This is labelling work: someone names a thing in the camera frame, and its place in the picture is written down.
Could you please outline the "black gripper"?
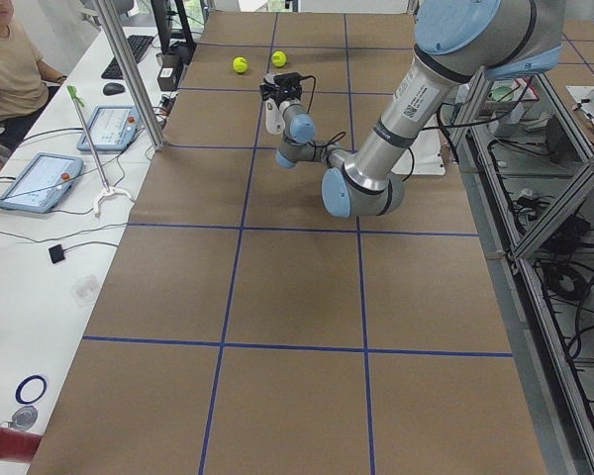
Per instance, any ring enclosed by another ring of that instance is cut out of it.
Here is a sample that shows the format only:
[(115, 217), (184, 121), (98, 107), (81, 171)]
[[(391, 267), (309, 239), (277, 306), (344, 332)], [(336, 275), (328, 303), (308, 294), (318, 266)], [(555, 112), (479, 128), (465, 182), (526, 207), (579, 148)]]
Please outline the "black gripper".
[(300, 100), (302, 97), (302, 87), (271, 88), (264, 86), (262, 88), (262, 100), (272, 100), (275, 104), (281, 104), (284, 101)]

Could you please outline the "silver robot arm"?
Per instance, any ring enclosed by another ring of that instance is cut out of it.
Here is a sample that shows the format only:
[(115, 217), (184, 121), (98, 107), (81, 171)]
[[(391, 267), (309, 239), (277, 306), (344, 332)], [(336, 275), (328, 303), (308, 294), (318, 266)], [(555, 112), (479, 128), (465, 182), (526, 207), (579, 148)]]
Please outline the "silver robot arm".
[(292, 168), (327, 168), (322, 198), (337, 218), (381, 216), (404, 197), (394, 165), (447, 94), (478, 71), (488, 80), (534, 76), (553, 69), (561, 53), (563, 1), (426, 1), (418, 11), (412, 65), (356, 152), (318, 142), (301, 103), (303, 75), (268, 73), (260, 85), (266, 128), (282, 137), (276, 161)]

